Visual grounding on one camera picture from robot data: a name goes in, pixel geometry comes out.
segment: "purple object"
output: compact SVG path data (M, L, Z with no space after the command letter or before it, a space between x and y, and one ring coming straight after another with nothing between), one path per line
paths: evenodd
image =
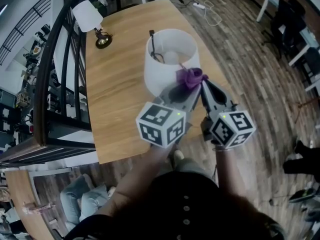
M198 67L186 69L183 65L182 69L176 72L176 81L178 83L185 83L189 89L194 88L204 79L208 79L206 74L203 74L202 69Z

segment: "lamp base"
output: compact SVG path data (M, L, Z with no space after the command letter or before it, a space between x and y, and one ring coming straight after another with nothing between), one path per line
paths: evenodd
M103 35L103 39L98 38L98 40L95 42L95 46L98 49L103 49L109 46L112 42L112 36L111 35Z

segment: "shirt button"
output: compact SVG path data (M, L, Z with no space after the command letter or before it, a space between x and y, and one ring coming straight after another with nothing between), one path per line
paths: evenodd
M189 224L190 224L190 220L184 219L184 220L183 220L183 224L184 224L184 225L189 225Z

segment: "hardwood floor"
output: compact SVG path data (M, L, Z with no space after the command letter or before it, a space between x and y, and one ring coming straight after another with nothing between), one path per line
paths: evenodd
M288 66L285 57L277 61L271 45L261 45L265 40L261 31L269 29L270 19L265 15L257 23L260 9L250 0L197 0L201 4L210 1L214 5L212 9L222 19L217 26L209 26L204 19L204 11L193 7L192 3L182 8L176 4L178 0L171 1L180 7L180 12L206 43L238 96L240 105L249 111L257 127L252 139L244 147L234 150L249 200L261 212L279 222L288 239L301 239L310 224L304 222L305 215L300 206L288 203L287 197L276 197L292 195L313 181L310 175L284 174L282 164L292 153L296 136L305 144L313 140L315 147L320 146L315 130L320 119L318 104L304 107L295 123L298 115L296 103L306 102L314 94L305 92L298 69ZM122 0L123 5L139 2ZM211 11L207 11L206 16L211 24L217 21L217 16ZM211 174L216 164L212 148L203 142L201 136L181 143L185 156L194 158ZM35 178L35 185L41 201L59 203L59 192L79 173L87 172L96 184L104 181L108 186L116 185L139 159L140 156L136 156L108 164L84 165L75 168L71 175ZM275 206L269 204L270 198L274 199ZM57 211L51 217L61 221L64 215Z

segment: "ceiling light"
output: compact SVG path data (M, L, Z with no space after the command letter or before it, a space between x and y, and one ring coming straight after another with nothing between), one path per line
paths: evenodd
M5 9L7 8L7 4L4 4L0 7L0 15L5 11Z

